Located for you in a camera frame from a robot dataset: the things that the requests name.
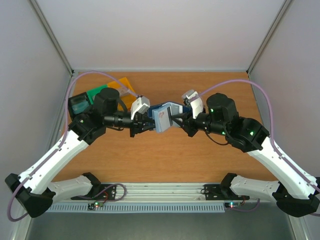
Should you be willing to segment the blue card holder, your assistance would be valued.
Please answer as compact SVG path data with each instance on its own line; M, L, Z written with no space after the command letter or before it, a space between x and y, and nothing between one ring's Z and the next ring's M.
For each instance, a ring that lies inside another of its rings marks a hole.
M161 104L152 105L147 110L147 116L154 120L157 133L163 133L171 127L180 126L172 120L172 116L189 113L191 108L172 101L167 101Z

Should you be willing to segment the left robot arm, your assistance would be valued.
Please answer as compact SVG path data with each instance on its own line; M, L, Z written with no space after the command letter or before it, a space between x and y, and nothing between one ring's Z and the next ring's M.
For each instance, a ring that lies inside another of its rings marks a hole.
M104 189L90 172L60 182L52 180L77 154L104 135L107 128L127 128L131 137L152 129L154 121L146 114L149 107L149 99L138 96L127 110L116 89L103 88L95 95L93 104L73 118L61 139L40 160L24 172L11 173L5 178L12 198L32 218L66 199L96 199Z

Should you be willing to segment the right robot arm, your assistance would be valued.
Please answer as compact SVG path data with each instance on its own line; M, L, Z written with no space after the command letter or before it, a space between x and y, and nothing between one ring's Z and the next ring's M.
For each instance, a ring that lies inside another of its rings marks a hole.
M224 199L248 196L272 202L286 214L299 218L316 215L320 206L319 177L308 176L278 145L269 131L253 118L241 117L233 99L215 93L206 100L208 110L191 105L191 111L171 117L189 137L198 131L217 134L226 143L258 160L276 181L245 178L227 173L219 185Z

